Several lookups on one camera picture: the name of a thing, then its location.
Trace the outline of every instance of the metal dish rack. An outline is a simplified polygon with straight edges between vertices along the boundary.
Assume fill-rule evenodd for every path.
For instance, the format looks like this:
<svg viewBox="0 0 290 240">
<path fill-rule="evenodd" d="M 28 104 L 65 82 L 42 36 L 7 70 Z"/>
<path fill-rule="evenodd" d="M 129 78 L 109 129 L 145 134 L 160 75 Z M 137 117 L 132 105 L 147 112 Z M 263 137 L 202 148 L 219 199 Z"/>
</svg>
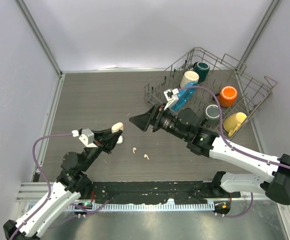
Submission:
<svg viewBox="0 0 290 240">
<path fill-rule="evenodd" d="M 210 67 L 206 80 L 200 83 L 201 86 L 211 89 L 215 94 L 228 85 L 235 87 L 238 91 L 235 104 L 222 107 L 224 120 L 238 112 L 245 113 L 247 116 L 241 127 L 231 137 L 224 131 L 226 137 L 231 140 L 270 96 L 277 81 L 268 76 L 265 76 L 263 81 L 257 80 L 245 73 L 247 68 L 245 63 L 229 54 L 226 53 L 221 58 L 201 47 L 195 47 L 144 87 L 145 101 L 150 105 L 166 103 L 164 90 L 179 88 L 184 73 L 193 70 L 193 64 L 196 62 L 206 62 Z M 204 109 L 210 104 L 215 104 L 212 96 L 203 89 L 197 89 L 182 109 L 191 108 L 198 117 L 203 119 Z M 219 125 L 208 129 L 220 133 Z"/>
</svg>

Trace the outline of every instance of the dark wooden surface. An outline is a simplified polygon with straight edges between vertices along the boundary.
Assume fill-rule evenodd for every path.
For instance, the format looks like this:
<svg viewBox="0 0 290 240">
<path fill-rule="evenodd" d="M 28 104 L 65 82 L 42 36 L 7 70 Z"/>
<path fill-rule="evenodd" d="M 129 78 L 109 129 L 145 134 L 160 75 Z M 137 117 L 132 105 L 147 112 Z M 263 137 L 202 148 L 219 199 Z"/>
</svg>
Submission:
<svg viewBox="0 0 290 240">
<path fill-rule="evenodd" d="M 246 173 L 227 162 L 191 153 L 186 143 L 163 130 L 141 132 L 129 122 L 129 117 L 149 109 L 143 86 L 157 74 L 152 71 L 66 74 L 51 133 L 70 133 L 79 128 L 102 130 L 117 122 L 124 124 L 124 142 L 112 154 L 102 153 L 88 169 L 92 181 L 211 180 L 217 171 Z M 258 150 L 250 124 L 233 142 Z M 73 137 L 50 139 L 43 163 L 49 180 L 54 181 L 59 175 L 65 153 L 80 153 L 83 147 Z"/>
</svg>

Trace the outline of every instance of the yellow mug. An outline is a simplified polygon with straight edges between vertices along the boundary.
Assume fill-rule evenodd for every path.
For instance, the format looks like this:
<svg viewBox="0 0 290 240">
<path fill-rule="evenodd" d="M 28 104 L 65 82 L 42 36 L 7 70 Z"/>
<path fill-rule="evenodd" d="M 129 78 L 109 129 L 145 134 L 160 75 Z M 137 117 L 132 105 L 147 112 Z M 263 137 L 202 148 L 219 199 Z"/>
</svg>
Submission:
<svg viewBox="0 0 290 240">
<path fill-rule="evenodd" d="M 228 136 L 231 137 L 241 126 L 241 124 L 247 118 L 246 114 L 243 112 L 237 112 L 230 115 L 223 122 L 223 127 L 228 132 Z"/>
</svg>

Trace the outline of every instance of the dark green mug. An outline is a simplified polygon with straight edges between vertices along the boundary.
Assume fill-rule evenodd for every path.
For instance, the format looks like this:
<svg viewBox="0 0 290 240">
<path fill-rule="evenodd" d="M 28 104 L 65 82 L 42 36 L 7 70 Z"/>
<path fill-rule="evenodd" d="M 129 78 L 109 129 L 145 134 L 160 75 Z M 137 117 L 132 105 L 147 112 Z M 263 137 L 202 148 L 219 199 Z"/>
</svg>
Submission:
<svg viewBox="0 0 290 240">
<path fill-rule="evenodd" d="M 209 73 L 210 65 L 208 65 L 206 62 L 198 61 L 194 63 L 193 68 L 194 72 L 199 76 L 198 83 L 204 82 L 207 74 Z"/>
</svg>

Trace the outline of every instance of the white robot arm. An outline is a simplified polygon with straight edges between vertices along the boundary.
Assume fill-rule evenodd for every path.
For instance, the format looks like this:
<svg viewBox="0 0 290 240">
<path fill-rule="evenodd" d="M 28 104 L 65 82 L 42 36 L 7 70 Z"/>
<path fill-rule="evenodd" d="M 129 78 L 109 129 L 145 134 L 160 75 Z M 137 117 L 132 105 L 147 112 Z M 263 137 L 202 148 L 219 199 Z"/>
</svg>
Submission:
<svg viewBox="0 0 290 240">
<path fill-rule="evenodd" d="M 22 217 L 16 221 L 9 220 L 4 224 L 6 239 L 39 240 L 52 222 L 71 203 L 82 196 L 88 196 L 93 185 L 83 172 L 102 152 L 110 154 L 116 144 L 123 142 L 121 136 L 123 129 L 123 124 L 117 123 L 112 128 L 101 131 L 91 131 L 90 129 L 72 131 L 73 136 L 78 137 L 85 145 L 84 151 L 65 154 L 61 165 L 62 171 L 51 187 L 51 192 L 46 193 Z"/>
<path fill-rule="evenodd" d="M 177 91 L 164 92 L 171 107 L 177 102 Z M 153 133 L 159 129 L 187 142 L 187 148 L 197 155 L 214 158 L 239 166 L 252 174 L 232 174 L 217 172 L 212 180 L 213 192 L 251 192 L 265 194 L 271 200 L 290 205 L 290 156 L 282 157 L 262 154 L 233 142 L 227 144 L 216 132 L 201 127 L 199 117 L 190 109 L 185 108 L 175 116 L 165 104 L 154 105 L 148 112 L 131 117 L 129 121 L 145 132 L 150 125 Z"/>
</svg>

